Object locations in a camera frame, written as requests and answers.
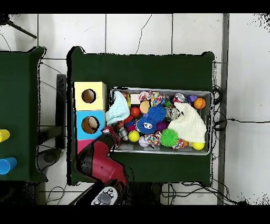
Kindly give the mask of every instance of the yellow cup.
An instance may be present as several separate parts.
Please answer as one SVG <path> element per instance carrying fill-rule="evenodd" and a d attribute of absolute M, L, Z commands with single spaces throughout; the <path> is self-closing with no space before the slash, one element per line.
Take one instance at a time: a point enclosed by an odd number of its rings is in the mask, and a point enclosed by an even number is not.
<path fill-rule="evenodd" d="M 10 133 L 6 129 L 0 129 L 0 142 L 7 140 L 10 137 Z"/>

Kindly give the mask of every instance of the yellow cube box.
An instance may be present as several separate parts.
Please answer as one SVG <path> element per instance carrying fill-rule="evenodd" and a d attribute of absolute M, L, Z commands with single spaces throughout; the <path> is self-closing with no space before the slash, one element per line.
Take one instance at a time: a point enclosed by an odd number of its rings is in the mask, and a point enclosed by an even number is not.
<path fill-rule="evenodd" d="M 75 102 L 78 110 L 106 110 L 107 87 L 103 82 L 74 82 Z"/>

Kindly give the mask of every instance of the metal tray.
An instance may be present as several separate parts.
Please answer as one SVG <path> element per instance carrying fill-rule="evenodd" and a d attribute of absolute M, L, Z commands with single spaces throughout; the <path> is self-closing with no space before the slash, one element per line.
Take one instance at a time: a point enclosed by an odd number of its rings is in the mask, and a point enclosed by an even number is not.
<path fill-rule="evenodd" d="M 135 144 L 123 142 L 121 146 L 114 150 L 114 152 L 133 152 L 133 153 L 156 153 L 156 154 L 177 154 L 177 155 L 207 155 L 211 151 L 212 143 L 212 124 L 213 124 L 213 105 L 214 97 L 211 92 L 208 91 L 192 91 L 192 90 L 172 90 L 172 89 L 146 89 L 146 88 L 129 88 L 129 87 L 113 87 L 109 94 L 109 107 L 113 105 L 113 93 L 115 91 L 124 91 L 128 94 L 139 94 L 142 91 L 158 91 L 168 95 L 170 99 L 173 98 L 175 93 L 182 93 L 185 97 L 190 95 L 196 95 L 202 97 L 206 101 L 206 105 L 203 109 L 197 110 L 201 118 L 206 125 L 205 133 L 205 147 L 202 150 L 195 150 L 190 146 L 180 148 L 178 150 L 172 150 L 170 147 L 163 145 L 141 147 L 138 142 Z"/>

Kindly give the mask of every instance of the green spiky ball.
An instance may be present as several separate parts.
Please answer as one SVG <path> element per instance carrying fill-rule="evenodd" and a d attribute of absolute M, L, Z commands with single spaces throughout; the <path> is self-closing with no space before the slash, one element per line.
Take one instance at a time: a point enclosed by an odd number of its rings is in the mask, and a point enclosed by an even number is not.
<path fill-rule="evenodd" d="M 178 135 L 175 130 L 172 129 L 164 129 L 162 131 L 162 137 L 160 139 L 160 143 L 166 147 L 172 147 L 176 144 L 178 140 Z"/>

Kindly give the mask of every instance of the blue cup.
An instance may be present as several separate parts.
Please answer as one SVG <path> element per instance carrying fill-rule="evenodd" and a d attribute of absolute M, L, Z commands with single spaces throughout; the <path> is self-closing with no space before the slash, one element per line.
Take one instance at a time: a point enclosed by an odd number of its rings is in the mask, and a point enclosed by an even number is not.
<path fill-rule="evenodd" d="M 17 165 L 17 159 L 14 157 L 0 159 L 0 174 L 7 174 Z"/>

